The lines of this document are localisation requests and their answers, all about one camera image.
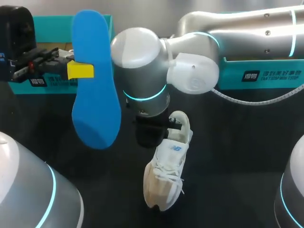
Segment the white joint cap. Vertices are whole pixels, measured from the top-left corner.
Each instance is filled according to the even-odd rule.
[[[179,53],[167,73],[167,82],[187,94],[203,94],[218,83],[219,68],[212,59]]]
[[[8,194],[19,168],[19,148],[15,140],[0,132],[0,204]]]
[[[157,35],[147,28],[129,28],[111,43],[113,62],[123,68],[139,68],[152,62],[161,50]]]

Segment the yellow block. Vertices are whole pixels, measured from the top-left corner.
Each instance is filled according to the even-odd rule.
[[[93,78],[94,66],[86,63],[70,61],[67,64],[67,78]]]

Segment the shoe logo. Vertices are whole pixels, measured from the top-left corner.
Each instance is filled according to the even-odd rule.
[[[181,150],[181,147],[180,147],[180,146],[172,146],[172,147],[171,147],[171,150],[180,151],[180,150]]]

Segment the glowing blue ring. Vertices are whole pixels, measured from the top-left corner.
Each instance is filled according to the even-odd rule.
[[[211,39],[213,39],[218,44],[218,47],[219,47],[218,40],[215,39],[215,37],[213,35],[210,35],[209,33],[206,33],[206,32],[191,32],[191,33],[188,33],[188,34],[200,34],[200,35],[204,35],[204,36],[210,37]]]
[[[293,9],[291,10],[291,16],[292,16],[292,19],[293,19],[293,26],[295,26],[296,25],[296,17],[295,17],[295,11]],[[293,34],[293,42],[291,44],[291,50],[290,50],[289,57],[292,57],[294,55],[295,42],[296,42],[296,34]]]
[[[289,216],[292,218],[292,220],[295,222],[295,224],[297,224],[300,228],[303,228],[300,223],[297,222],[297,220],[295,220],[295,218],[291,215],[291,213],[289,212],[286,204],[285,204],[285,201],[283,199],[283,194],[282,194],[282,182],[283,182],[283,177],[284,177],[284,174],[282,175],[282,179],[281,179],[281,185],[280,185],[280,192],[281,192],[281,198],[282,198],[282,202],[283,202],[283,205],[287,211],[287,213],[289,214]]]
[[[135,100],[135,101],[149,101],[149,100],[151,100],[151,99],[153,99],[153,98],[156,98],[159,94],[161,94],[161,93],[165,90],[166,86],[167,86],[167,85],[165,85],[165,86],[162,88],[162,90],[161,90],[160,92],[158,92],[158,93],[155,94],[154,96],[151,96],[151,97],[148,97],[148,98],[134,98],[134,97],[131,97],[130,95],[128,95],[125,91],[123,91],[123,93],[124,93],[128,98],[130,98],[130,99],[132,99],[132,100]]]
[[[52,206],[54,204],[54,200],[55,200],[55,195],[56,195],[56,179],[55,179],[55,175],[54,172],[52,170],[52,168],[47,165],[49,167],[49,169],[51,170],[52,173],[52,177],[53,177],[53,191],[52,191],[52,196],[51,196],[51,200],[49,202],[49,205],[47,207],[46,212],[44,213],[42,219],[40,220],[40,222],[38,223],[38,225],[36,226],[36,228],[41,228],[41,226],[43,225],[43,223],[46,221],[46,219],[48,218],[48,215],[52,209]]]

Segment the shoelace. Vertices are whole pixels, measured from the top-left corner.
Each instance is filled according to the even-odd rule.
[[[163,164],[159,161],[156,161],[155,168],[153,169],[153,173],[156,175],[156,178],[163,181],[169,181],[170,183],[176,183],[180,186],[180,180],[184,181],[179,177],[179,173],[181,172],[181,168],[184,161],[182,161],[181,165],[173,165],[173,164]]]

